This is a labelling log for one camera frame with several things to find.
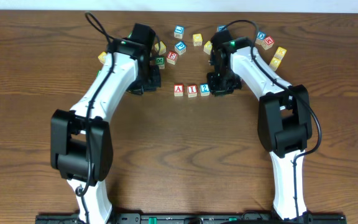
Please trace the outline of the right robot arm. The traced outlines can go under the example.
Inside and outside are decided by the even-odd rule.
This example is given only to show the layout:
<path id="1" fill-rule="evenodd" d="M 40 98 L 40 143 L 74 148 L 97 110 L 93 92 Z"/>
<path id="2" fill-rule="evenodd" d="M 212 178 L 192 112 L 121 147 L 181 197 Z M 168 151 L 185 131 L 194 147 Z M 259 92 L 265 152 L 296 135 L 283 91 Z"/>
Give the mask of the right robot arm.
<path id="1" fill-rule="evenodd" d="M 302 153 L 312 135 L 306 88 L 280 78 L 248 38 L 233 39 L 228 30 L 222 30 L 213 35 L 211 43 L 210 92 L 231 94 L 245 83 L 258 99 L 258 137 L 273 164 L 273 209 L 281 220 L 300 218 L 306 212 Z"/>

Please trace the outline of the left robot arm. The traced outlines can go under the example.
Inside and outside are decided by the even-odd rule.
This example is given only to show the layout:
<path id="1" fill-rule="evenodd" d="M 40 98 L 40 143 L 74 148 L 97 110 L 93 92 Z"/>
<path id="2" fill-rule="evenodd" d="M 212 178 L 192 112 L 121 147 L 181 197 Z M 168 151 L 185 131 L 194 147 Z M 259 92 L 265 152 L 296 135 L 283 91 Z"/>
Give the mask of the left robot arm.
<path id="1" fill-rule="evenodd" d="M 111 39 L 103 67 L 82 99 L 51 118 L 50 163 L 73 189 L 77 215 L 38 216 L 37 223 L 109 223 L 112 203 L 105 179 L 113 160 L 109 123 L 125 92 L 143 95 L 161 86 L 152 65 L 155 31 L 135 24 L 129 37 Z"/>

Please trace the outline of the blue 2 block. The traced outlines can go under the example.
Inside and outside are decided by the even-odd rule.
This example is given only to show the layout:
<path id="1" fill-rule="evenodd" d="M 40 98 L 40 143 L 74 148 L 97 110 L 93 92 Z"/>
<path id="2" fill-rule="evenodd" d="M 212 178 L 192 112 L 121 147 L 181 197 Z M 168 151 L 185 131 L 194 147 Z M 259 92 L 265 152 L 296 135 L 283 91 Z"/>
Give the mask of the blue 2 block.
<path id="1" fill-rule="evenodd" d="M 207 83 L 200 84 L 200 95 L 201 96 L 209 96 L 210 90 Z"/>

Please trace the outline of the red A block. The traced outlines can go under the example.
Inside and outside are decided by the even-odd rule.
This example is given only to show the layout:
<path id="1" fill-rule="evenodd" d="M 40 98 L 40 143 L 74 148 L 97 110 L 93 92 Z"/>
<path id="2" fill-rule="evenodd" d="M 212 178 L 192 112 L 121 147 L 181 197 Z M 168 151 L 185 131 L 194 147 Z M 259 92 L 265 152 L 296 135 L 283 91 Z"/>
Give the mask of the red A block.
<path id="1" fill-rule="evenodd" d="M 183 84 L 175 84 L 174 85 L 174 96 L 183 96 L 184 94 L 184 85 Z"/>

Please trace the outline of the red I block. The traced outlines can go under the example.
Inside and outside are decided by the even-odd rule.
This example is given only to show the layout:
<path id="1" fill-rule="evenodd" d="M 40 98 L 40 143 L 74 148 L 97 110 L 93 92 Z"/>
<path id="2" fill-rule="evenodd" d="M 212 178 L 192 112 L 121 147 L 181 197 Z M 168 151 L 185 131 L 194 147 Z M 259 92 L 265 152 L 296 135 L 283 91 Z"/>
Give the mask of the red I block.
<path id="1" fill-rule="evenodd" d="M 198 95 L 197 85 L 188 85 L 187 93 L 189 98 L 196 97 Z"/>

